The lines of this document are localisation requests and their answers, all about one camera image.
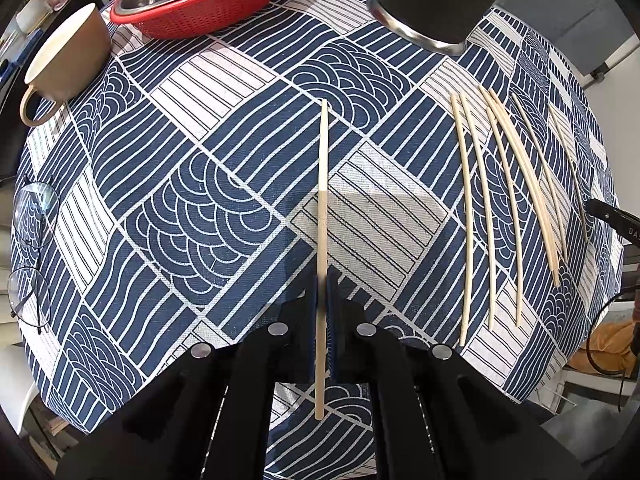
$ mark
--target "bamboo skewer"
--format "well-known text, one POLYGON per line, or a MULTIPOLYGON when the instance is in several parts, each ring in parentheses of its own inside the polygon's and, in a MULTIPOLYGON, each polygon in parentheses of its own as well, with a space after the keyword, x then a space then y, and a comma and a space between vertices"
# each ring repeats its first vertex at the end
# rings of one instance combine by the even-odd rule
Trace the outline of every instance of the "bamboo skewer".
POLYGON ((524 121, 524 124, 527 127, 527 130, 529 131, 529 137, 531 137, 531 140, 533 141, 533 145, 536 151, 538 152, 540 161, 542 161, 542 170, 545 173, 546 183, 549 186, 549 193, 551 194, 551 202, 553 203, 554 210, 556 212, 556 219, 558 220, 558 230, 560 231, 560 245, 562 247, 562 257, 564 258, 564 262, 568 264, 569 256, 566 250, 566 235, 564 233, 564 224, 562 224, 562 216, 560 215, 560 207, 558 205, 558 194, 556 193, 556 185, 551 175, 551 169, 549 168, 549 165, 546 163, 545 153, 542 151, 542 147, 538 142, 538 136, 533 130, 533 126, 531 126, 531 122, 529 121, 529 118, 527 117, 527 114, 524 111, 522 104, 520 103, 520 99, 518 99, 518 96, 514 93, 511 94, 511 98, 513 99, 513 102, 516 103, 516 108, 518 109, 518 112, 520 113, 520 116, 522 117, 522 120, 524 121))
POLYGON ((494 241, 494 216, 491 208, 491 196, 489 195, 489 184, 486 177, 486 168, 484 167, 484 158, 482 158, 482 146, 478 140, 478 130, 476 122, 471 115, 466 94, 460 93, 460 101, 465 111, 466 122, 469 126, 471 139, 474 142, 474 150, 476 152, 476 160, 478 161, 478 171, 480 173, 480 184, 482 186, 482 198, 484 199, 484 216, 486 219, 486 241, 489 253, 489 330, 494 330, 495 320, 495 241, 494 241))
POLYGON ((546 259, 553 276, 553 282, 555 286, 559 286, 560 279, 558 275, 558 255, 556 253, 556 244, 552 242, 552 232, 548 220, 548 213, 546 211, 546 206, 541 200, 542 192, 540 191, 540 184, 538 183, 535 172, 533 171, 533 167, 531 166, 529 156, 527 155, 527 152, 522 145, 522 141, 520 140, 520 136, 516 132, 515 126, 513 126, 513 123, 511 122, 511 119, 509 118, 509 115, 504 109, 504 105, 502 104, 498 96, 495 94, 495 92, 493 92, 493 90, 493 97, 489 96, 482 85, 478 85, 478 88, 482 92, 484 100, 489 105, 489 108, 491 108, 494 116, 498 119, 500 126, 502 126, 502 129, 507 136, 507 141, 509 142, 511 149, 516 156, 516 160, 518 161, 520 169, 522 170, 522 174, 526 181, 527 187, 529 188, 529 192, 533 200, 533 205, 536 210, 538 224, 540 225, 540 231, 542 232, 542 240, 545 245, 546 259))
POLYGON ((316 306, 316 420, 324 418, 324 368, 326 357, 327 190, 329 170, 329 119, 326 99, 320 111, 318 157, 318 303, 316 306))
POLYGON ((523 171, 524 177, 527 181, 527 187, 529 187, 532 199, 534 200, 534 208, 536 210, 536 216, 540 224, 540 230, 542 232, 543 242, 545 244, 545 253, 549 264, 549 269, 551 270, 551 275, 553 277, 553 283, 554 286, 558 287, 560 286, 560 278, 558 273, 558 254, 556 252, 554 233, 551 229, 551 220, 549 219, 548 209, 546 208, 546 201, 544 199, 544 196, 542 195, 538 177, 536 175, 536 172, 533 170, 529 155, 527 155, 527 152, 524 149, 524 145, 522 143, 522 140, 520 139, 520 135, 516 131, 516 127, 514 126, 513 121, 511 121, 509 113, 504 107, 503 102, 500 101, 500 98, 496 95, 493 89, 490 89, 490 92, 496 109, 501 113, 504 123, 508 128, 507 140, 510 141, 512 149, 514 147, 516 148, 516 150, 514 150, 516 159, 518 160, 518 164, 523 171))
POLYGON ((456 131, 458 133, 458 146, 460 147, 460 158, 462 159, 462 179, 465 189, 465 215, 466 215, 466 264, 465 264, 465 292, 462 303, 462 319, 460 320, 460 346, 466 343, 466 332, 469 325, 469 313, 471 311, 471 288, 473 286, 474 275, 474 211, 471 202, 471 178, 469 177, 469 161, 466 155, 465 132, 462 129, 462 119, 458 108, 458 98, 451 94, 451 109, 456 121, 456 131))
POLYGON ((491 130, 494 133, 495 142, 498 144, 498 152, 500 153, 500 160, 502 161, 502 170, 504 171, 504 177, 507 181, 507 191, 509 193, 509 202, 511 203, 511 216, 513 217, 513 229, 515 231, 516 238, 516 327, 519 328, 522 323, 522 291, 523 291, 523 279, 522 279, 522 234, 520 233, 520 216, 518 214, 518 203, 516 202, 516 193, 513 189, 513 179, 511 177, 511 169, 509 167, 509 161, 507 160, 507 154, 504 151, 502 145, 502 139, 498 132, 498 124, 494 113, 491 108, 486 109, 487 117, 491 123, 491 130))
POLYGON ((558 118, 556 117, 556 112, 554 111, 551 103, 548 105, 549 113, 551 114, 551 118, 553 119, 554 126, 556 127, 556 132, 558 132, 558 137, 560 138, 560 143, 562 144, 562 148, 564 149, 564 153, 566 154, 566 158, 569 161, 569 168, 571 170, 571 177, 574 181, 574 188, 578 198, 578 206, 580 208, 580 220, 582 222, 582 234, 584 235, 584 241, 589 241, 589 235, 587 234, 587 217, 584 213, 584 205, 582 204, 582 193, 580 192, 580 186, 578 185, 578 176, 575 173, 574 162, 571 160, 569 156, 569 150, 566 148, 566 143, 564 142, 564 135, 560 131, 560 126, 558 125, 558 118))

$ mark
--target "blue and white patterned tablecloth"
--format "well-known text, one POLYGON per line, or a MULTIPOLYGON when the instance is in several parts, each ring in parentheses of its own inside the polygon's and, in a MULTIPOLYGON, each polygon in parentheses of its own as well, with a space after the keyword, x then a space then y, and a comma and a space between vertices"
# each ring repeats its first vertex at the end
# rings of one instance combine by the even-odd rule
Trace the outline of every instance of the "blue and white patterned tablecloth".
MULTIPOLYGON (((367 317, 416 344, 456 345, 465 269, 460 152, 449 93, 476 122, 494 211, 496 330, 486 328, 488 259, 472 141, 474 293, 457 348, 513 399, 552 376, 620 282, 622 245, 578 200, 616 196, 602 134, 564 57, 513 16, 489 11, 459 58, 398 38, 366 0, 274 0, 210 36, 157 41, 109 23, 104 71, 27 140, 18 176, 60 195, 43 273, 50 330, 23 326, 47 406, 91 431, 191 344, 235 343, 302 293, 315 267, 319 101, 329 100, 330 262, 367 317), (524 245, 524 322, 506 181, 477 83, 495 89, 540 178, 508 97, 522 101, 554 176, 569 263, 553 288, 529 191, 509 150, 524 245), (560 119, 557 132, 547 103, 560 119), (577 163, 577 193, 558 135, 577 163)), ((103 12, 107 19, 108 11, 103 12)), ((556 217, 552 216, 558 230, 556 217)), ((33 255, 14 241, 14 267, 33 255)), ((268 478, 331 479, 374 466, 366 394, 279 385, 268 478)))

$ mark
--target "metal screw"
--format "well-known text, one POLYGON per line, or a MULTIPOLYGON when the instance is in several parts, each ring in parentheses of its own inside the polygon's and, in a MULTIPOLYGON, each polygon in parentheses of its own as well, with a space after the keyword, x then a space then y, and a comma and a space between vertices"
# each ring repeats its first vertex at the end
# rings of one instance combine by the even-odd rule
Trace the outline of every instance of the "metal screw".
POLYGON ((447 345, 436 345, 431 349, 431 353, 436 359, 441 359, 442 361, 446 361, 453 355, 451 348, 447 345))
POLYGON ((271 335, 285 335, 289 327, 284 323, 277 322, 271 323, 268 330, 271 335))
POLYGON ((196 343, 191 347, 191 355, 196 359, 202 359, 211 353, 211 345, 209 343, 196 343))
POLYGON ((376 333, 376 326, 372 325, 371 323, 360 323, 356 327, 356 332, 365 337, 371 337, 376 333))

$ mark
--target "glasses lens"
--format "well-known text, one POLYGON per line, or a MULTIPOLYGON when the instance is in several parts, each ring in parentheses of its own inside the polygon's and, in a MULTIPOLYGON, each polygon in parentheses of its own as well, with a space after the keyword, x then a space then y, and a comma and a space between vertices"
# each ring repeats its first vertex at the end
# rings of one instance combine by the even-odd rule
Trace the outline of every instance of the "glasses lens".
POLYGON ((28 246, 42 248, 53 237, 59 209, 58 194, 44 182, 20 188, 14 198, 14 229, 28 246))
POLYGON ((49 323, 49 287, 33 267, 22 267, 9 275, 7 282, 9 306, 23 322, 34 327, 49 323))

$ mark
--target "beige mug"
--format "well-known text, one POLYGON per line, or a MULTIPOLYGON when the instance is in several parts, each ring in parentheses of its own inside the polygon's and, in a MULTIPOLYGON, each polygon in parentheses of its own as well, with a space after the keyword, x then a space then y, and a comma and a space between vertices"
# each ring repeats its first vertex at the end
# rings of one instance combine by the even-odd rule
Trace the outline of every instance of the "beige mug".
POLYGON ((27 69, 24 82, 29 87, 20 103, 22 122, 32 127, 46 123, 65 101, 94 80, 110 51, 111 37, 95 4, 69 16, 40 47, 27 69), (55 104, 32 121, 26 115, 26 106, 35 92, 55 104))

